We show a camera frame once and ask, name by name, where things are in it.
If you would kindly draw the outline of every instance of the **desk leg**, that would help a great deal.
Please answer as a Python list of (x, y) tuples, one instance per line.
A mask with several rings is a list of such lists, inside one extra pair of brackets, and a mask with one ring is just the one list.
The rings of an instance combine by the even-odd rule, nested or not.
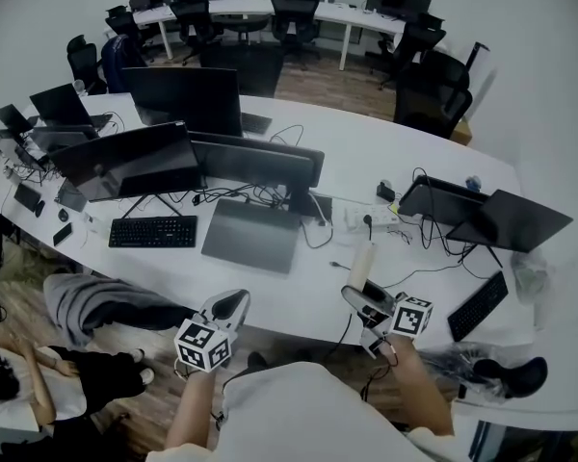
[(351, 24), (347, 24), (347, 28), (345, 29), (345, 40), (343, 41), (343, 52), (340, 56), (340, 66), (338, 66), (339, 70), (345, 69), (345, 61), (347, 60), (347, 50), (349, 49), (349, 37), (351, 36)]
[(158, 27), (161, 28), (161, 36), (163, 37), (163, 44), (165, 44), (165, 51), (167, 51), (167, 58), (173, 60), (173, 52), (171, 51), (170, 42), (167, 39), (167, 30), (165, 29), (165, 22), (159, 22)]

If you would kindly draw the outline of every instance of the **curved desk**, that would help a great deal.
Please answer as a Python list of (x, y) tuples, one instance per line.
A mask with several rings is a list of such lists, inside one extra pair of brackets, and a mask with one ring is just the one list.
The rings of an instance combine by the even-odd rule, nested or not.
[[(210, 13), (218, 14), (266, 14), (274, 13), (272, 2), (270, 0), (210, 0)], [(171, 45), (167, 39), (167, 31), (164, 22), (175, 20), (175, 15), (167, 6), (151, 9), (149, 11), (134, 13), (135, 22), (138, 24), (156, 24), (158, 23), (163, 37), (163, 43), (170, 60), (173, 59)], [(347, 4), (321, 2), (315, 13), (316, 20), (326, 22), (335, 22), (345, 24), (345, 38), (343, 41), (343, 50), (340, 58), (340, 70), (345, 69), (347, 60), (347, 50), (349, 49), (349, 37), (352, 28), (359, 27), (370, 29), (381, 33), (396, 34), (402, 33), (405, 29), (405, 22), (396, 20), (379, 13), (366, 13), (360, 9), (351, 9)]]
[[(83, 98), (83, 102), (93, 115), (108, 111), (118, 113), (126, 130), (143, 126), (130, 94), (92, 96)], [(344, 208), (355, 203), (347, 200), (381, 203), (376, 199), (375, 188), (383, 178), (390, 180), (394, 189), (403, 193), (410, 186), (411, 175), (416, 167), (423, 167), (429, 175), (459, 185), (463, 185), (467, 176), (476, 174), (483, 181), (485, 193), (492, 193), (499, 188), (520, 193), (516, 174), (509, 165), (423, 132), (368, 116), (290, 101), (242, 96), (241, 102), (244, 112), (274, 119), (266, 138), (298, 122), (304, 127), (300, 146), (326, 153), (316, 192), (338, 197), (333, 200), (335, 231), (330, 244), (312, 250), (307, 247), (300, 233), (293, 267), (288, 275), (203, 256), (200, 251), (215, 203), (202, 203), (193, 207), (191, 197), (187, 196), (180, 212), (199, 217), (197, 248), (110, 249), (106, 240), (93, 233), (87, 234), (80, 216), (70, 211), (73, 235), (58, 250), (98, 272), (150, 289), (194, 309), (198, 309), (211, 295), (245, 288), (252, 295), (247, 324), (337, 342), (352, 309), (340, 294), (348, 274), (343, 269), (331, 267), (329, 262), (336, 261), (349, 267), (356, 246), (367, 238), (365, 233), (346, 231)], [(24, 114), (30, 116), (34, 112), (29, 107)], [(284, 132), (282, 137), (288, 143), (295, 143), (300, 132), (300, 128), (292, 128)], [(241, 185), (223, 180), (211, 182), (217, 187)], [(62, 179), (58, 179), (43, 183), (42, 188), (34, 186), (42, 192), (43, 200), (46, 201), (42, 215), (35, 218), (13, 200), (12, 185), (2, 175), (0, 168), (0, 212), (34, 237), (52, 246), (53, 235), (63, 227), (58, 220), (61, 207), (53, 202), (61, 184)], [(110, 222), (112, 218), (121, 217), (130, 206), (131, 202), (125, 199), (120, 203), (110, 201), (88, 204), (85, 210)], [(143, 204), (143, 207), (144, 211), (135, 210), (133, 217), (170, 214), (170, 210), (156, 199), (147, 205)], [(429, 250), (423, 249), (415, 226), (403, 224), (402, 229), (413, 236), (411, 245), (405, 244), (396, 235), (374, 232), (373, 240), (379, 246), (370, 274), (374, 282), (388, 285), (400, 281), (414, 270), (440, 269), (456, 263), (456, 258), (444, 255), (437, 240), (433, 241)], [(313, 223), (306, 222), (306, 230), (313, 244), (325, 241), (329, 235), (328, 228)], [(460, 244), (451, 245), (453, 249), (461, 249)], [(498, 345), (531, 343), (533, 308), (522, 305), (517, 299), (510, 268), (511, 253), (496, 251), (505, 266), (510, 294), (467, 337), (467, 341)], [(498, 270), (484, 248), (473, 251), (466, 265), (481, 276), (490, 276)], [(434, 303), (429, 328), (417, 341), (419, 347), (432, 347), (451, 342), (447, 316), (483, 282), (460, 267), (442, 272), (418, 273), (389, 291), (392, 294), (404, 291)], [(345, 343), (357, 344), (360, 331), (359, 320), (353, 319)]]

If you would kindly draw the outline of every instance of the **plastic bag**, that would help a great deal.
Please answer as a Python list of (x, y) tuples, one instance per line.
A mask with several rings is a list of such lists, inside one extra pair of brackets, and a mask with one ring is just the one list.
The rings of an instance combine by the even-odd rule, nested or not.
[(488, 401), (503, 403), (506, 388), (499, 378), (479, 376), (473, 370), (474, 365), (483, 359), (491, 359), (501, 366), (507, 361), (502, 348), (478, 343), (455, 343), (442, 348), (419, 351), (422, 361), (435, 375), (457, 380), (468, 390)]
[(521, 303), (533, 304), (538, 295), (550, 288), (548, 264), (539, 250), (531, 253), (513, 253), (512, 270), (516, 281), (516, 293)]

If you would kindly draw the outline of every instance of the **computer mouse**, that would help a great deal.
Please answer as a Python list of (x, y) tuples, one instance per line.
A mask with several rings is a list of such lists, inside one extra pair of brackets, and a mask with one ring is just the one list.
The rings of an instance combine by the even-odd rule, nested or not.
[(44, 208), (45, 208), (45, 201), (42, 200), (41, 202), (39, 202), (39, 203), (37, 204), (37, 207), (35, 207), (35, 216), (36, 216), (37, 218), (40, 217), (40, 213), (42, 213), (42, 210), (43, 210)]
[(58, 213), (58, 219), (61, 220), (62, 222), (67, 222), (68, 212), (65, 211), (64, 209), (60, 209), (60, 212)]

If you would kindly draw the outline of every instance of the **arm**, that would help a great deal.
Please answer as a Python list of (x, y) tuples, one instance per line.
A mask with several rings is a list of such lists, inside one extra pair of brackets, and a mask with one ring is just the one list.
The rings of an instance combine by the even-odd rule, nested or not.
[(56, 407), (54, 406), (49, 389), (47, 389), (45, 379), (40, 372), (35, 350), (26, 340), (16, 339), (16, 342), (19, 352), (26, 360), (28, 369), (30, 370), (32, 387), (35, 393), (35, 400), (31, 402), (30, 405), (35, 414), (37, 424), (39, 426), (52, 424), (56, 421)]
[(190, 375), (167, 434), (165, 449), (187, 443), (207, 447), (215, 380), (216, 372)]
[[(0, 331), (0, 347), (10, 352), (14, 352), (15, 354), (21, 355), (19, 351), (18, 345), (15, 343), (15, 340)], [(55, 359), (43, 354), (42, 352), (34, 349), (35, 358), (37, 358), (37, 363), (41, 366), (45, 366), (46, 368), (50, 368), (63, 374), (64, 376), (79, 376), (79, 371), (77, 369), (77, 365), (72, 363), (71, 361), (63, 361), (61, 359)]]
[(453, 435), (450, 407), (430, 377), (413, 343), (408, 337), (389, 335), (396, 357), (389, 344), (380, 347), (396, 377), (411, 428), (426, 427), (437, 436)]

